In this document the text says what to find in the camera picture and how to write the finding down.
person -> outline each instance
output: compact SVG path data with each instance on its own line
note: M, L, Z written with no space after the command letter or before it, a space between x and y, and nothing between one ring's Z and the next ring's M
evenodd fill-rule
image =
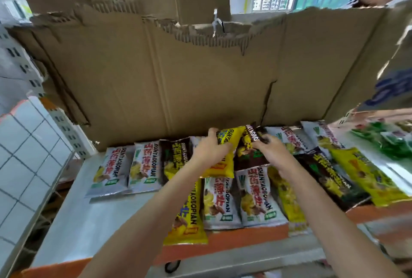
M194 183L233 149L231 143L218 145L216 132L215 128L209 129L192 158L109 238L80 278L145 277ZM265 138L267 144L254 142L254 148L295 190L297 202L339 277L405 277L335 205L278 138Z

yellow snack bag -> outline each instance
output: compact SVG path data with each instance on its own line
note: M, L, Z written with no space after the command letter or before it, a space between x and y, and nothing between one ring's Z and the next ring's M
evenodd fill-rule
M162 169L168 180L190 160L192 146L190 138L176 141L160 140L162 147ZM201 180L194 184L188 200L176 216L172 229L163 241L163 245L207 244L208 238L200 218Z
M376 206L412 200L357 148L331 149L330 153L349 177L372 196L372 202Z
M202 178L205 177L229 177L234 178L234 154L236 152L239 140L242 137L244 126L228 128L218 132L218 143L225 144L231 142L233 144L233 151L230 151L219 163L215 164L211 168L208 168Z
M283 204L283 209L291 223L307 223L305 215L303 214L299 204L296 200L296 195L290 184L284 180L278 170L269 166L267 174L272 181L273 185L278 189L279 197Z

